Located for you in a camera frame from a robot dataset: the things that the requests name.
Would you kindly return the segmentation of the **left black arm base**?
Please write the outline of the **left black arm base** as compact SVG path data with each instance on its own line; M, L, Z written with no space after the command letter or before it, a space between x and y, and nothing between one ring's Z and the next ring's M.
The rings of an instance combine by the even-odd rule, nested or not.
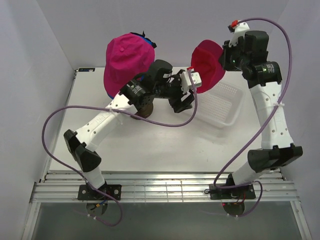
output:
M122 185L120 184L105 184L99 189L100 193L90 187L88 184L82 184L79 186L77 200L79 201L98 201L98 200L110 200L109 195L112 198L119 201L122 194Z

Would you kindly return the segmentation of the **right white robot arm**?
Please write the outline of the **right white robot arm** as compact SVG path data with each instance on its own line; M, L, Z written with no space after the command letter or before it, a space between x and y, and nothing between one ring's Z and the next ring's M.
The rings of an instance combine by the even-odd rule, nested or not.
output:
M268 60L269 35L261 30L234 32L225 41L219 63L223 69L241 72L253 100L260 124L261 147L249 150L247 161L229 175L226 194L237 199L244 185L252 183L266 172L287 166L303 155L289 133L284 105L280 66Z

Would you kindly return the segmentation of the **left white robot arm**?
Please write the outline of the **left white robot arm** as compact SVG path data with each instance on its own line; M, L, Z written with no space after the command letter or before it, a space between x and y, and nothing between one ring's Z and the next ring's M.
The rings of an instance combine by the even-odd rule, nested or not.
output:
M107 135L127 116L139 119L138 112L154 99L167 99L175 113L195 109L198 104L196 89L201 84L200 74L193 67L174 74L170 63L157 59L147 71L136 74L121 87L109 105L87 124L63 134L68 151L90 186L88 193L95 200L106 195L107 183L100 170L102 159L96 150Z

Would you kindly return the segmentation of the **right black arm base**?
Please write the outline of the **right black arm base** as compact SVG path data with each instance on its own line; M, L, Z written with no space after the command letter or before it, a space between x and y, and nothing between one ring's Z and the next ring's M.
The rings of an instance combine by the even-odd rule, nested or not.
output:
M207 189L204 190L204 193L210 195L211 200L236 200L243 199L254 200L256 194L254 191L253 185L241 186L236 188L219 188L223 187L223 184L210 184Z

